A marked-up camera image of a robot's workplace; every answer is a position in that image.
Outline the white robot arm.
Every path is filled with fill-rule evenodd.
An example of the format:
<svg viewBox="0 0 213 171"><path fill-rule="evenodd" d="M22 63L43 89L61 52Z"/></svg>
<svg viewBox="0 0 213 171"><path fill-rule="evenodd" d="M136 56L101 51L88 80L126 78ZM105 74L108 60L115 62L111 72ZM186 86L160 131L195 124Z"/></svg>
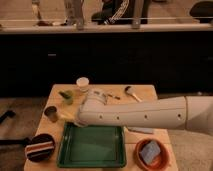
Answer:
<svg viewBox="0 0 213 171"><path fill-rule="evenodd" d="M176 129L213 136L213 96L182 96L108 104L104 92L88 92L76 113L79 124Z"/></svg>

